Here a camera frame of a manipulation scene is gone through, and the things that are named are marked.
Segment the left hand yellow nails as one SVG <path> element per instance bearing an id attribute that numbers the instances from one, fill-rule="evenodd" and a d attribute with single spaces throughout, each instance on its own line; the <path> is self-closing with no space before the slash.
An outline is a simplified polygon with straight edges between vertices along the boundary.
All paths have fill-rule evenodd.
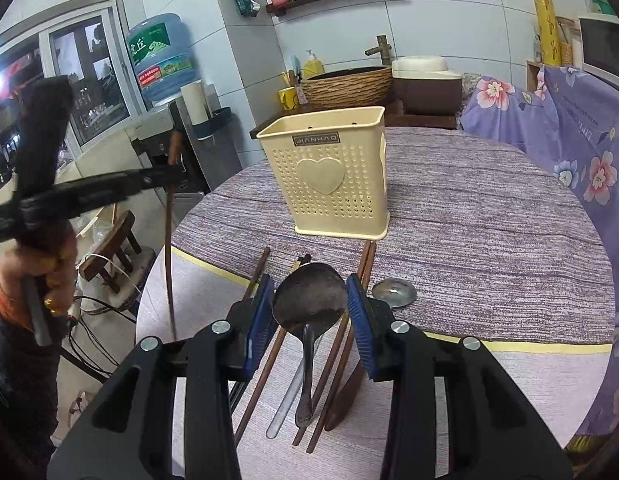
<path id="1" fill-rule="evenodd" d="M 32 332 L 32 317 L 25 300 L 23 278 L 43 278 L 48 291 L 44 306 L 59 318 L 73 304 L 77 243 L 69 229 L 51 254 L 29 247 L 12 247 L 0 258 L 0 314 L 6 322 Z"/>

